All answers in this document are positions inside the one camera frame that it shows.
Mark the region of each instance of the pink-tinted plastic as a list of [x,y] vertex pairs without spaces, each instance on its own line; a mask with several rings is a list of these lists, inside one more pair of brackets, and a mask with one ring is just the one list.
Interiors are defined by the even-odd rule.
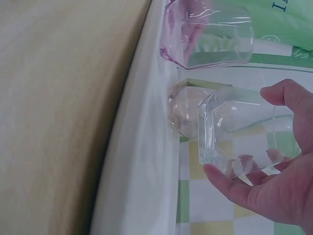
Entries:
[[[220,65],[227,66],[234,62],[244,63],[250,60],[252,54],[253,31],[250,26],[250,18],[249,16],[246,16],[247,11],[240,8],[239,13],[236,15],[240,16],[240,14],[243,14],[244,20],[239,20],[240,17],[223,19],[224,15],[222,14],[222,17],[220,17],[220,15],[224,8],[222,8],[222,10],[214,10],[214,7],[219,6],[217,6],[217,4],[214,4],[213,6],[213,4],[213,0],[174,0],[166,6],[160,41],[160,55],[163,58],[172,61],[185,69]],[[226,7],[225,9],[230,13],[232,13],[232,10],[237,10],[232,7]],[[188,60],[193,54],[195,46],[199,43],[200,37],[207,34],[208,27],[211,29],[212,26],[215,28],[220,26],[223,28],[229,28],[230,30],[232,30],[232,26],[237,28],[243,28],[243,26],[247,27],[248,36],[251,37],[248,41],[251,44],[251,47],[246,50],[248,53],[244,54],[243,57],[237,55],[226,55],[221,57],[221,55],[218,55],[221,58],[220,61],[214,61],[214,63],[206,63],[206,61],[204,61],[203,63],[194,63],[193,65],[190,65]]]

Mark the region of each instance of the hand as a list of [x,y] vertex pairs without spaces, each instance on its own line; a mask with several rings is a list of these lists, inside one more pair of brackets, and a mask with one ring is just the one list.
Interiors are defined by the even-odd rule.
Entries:
[[253,186],[238,178],[227,178],[213,165],[204,165],[204,171],[232,202],[273,221],[299,225],[307,235],[313,235],[313,94],[286,79],[262,88],[261,96],[294,112],[293,133],[301,154],[276,165],[280,174],[268,176],[262,171],[248,174]]

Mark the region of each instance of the clear glass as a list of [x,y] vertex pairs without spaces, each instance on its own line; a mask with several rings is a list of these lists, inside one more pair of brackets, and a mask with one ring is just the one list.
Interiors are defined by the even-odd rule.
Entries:
[[185,69],[250,61],[254,33],[249,12],[218,0],[175,0],[165,9],[163,58]]
[[288,161],[300,153],[292,120],[259,92],[223,87],[198,106],[200,163],[234,178]]
[[198,104],[222,86],[222,83],[186,79],[175,85],[168,98],[169,121],[181,135],[198,137]]

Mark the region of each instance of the beige fabric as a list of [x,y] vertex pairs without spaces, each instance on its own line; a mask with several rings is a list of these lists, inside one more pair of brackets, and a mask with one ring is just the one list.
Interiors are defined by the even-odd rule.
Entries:
[[149,0],[0,0],[0,233],[85,234]]

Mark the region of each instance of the clear plastic cup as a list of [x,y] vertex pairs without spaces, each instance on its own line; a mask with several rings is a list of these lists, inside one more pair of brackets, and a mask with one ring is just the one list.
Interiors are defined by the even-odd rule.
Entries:
[[200,163],[234,178],[288,161],[300,153],[292,120],[288,107],[259,92],[220,88],[198,106]]
[[175,0],[165,9],[160,54],[185,69],[250,61],[253,30],[242,6],[217,0]]
[[186,79],[175,85],[168,98],[168,118],[174,130],[194,139],[198,137],[198,104],[222,86],[222,83]]

